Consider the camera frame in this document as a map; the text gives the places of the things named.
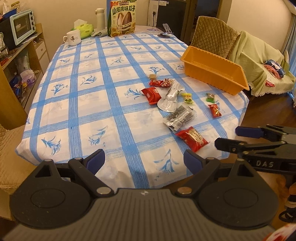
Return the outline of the person right hand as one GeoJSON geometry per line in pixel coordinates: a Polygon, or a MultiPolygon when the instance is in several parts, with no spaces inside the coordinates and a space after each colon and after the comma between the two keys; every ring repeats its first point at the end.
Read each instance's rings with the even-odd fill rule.
{"type": "Polygon", "coordinates": [[[279,196],[285,201],[285,210],[278,217],[283,222],[295,223],[295,176],[287,178],[280,175],[276,182],[279,196]]]}

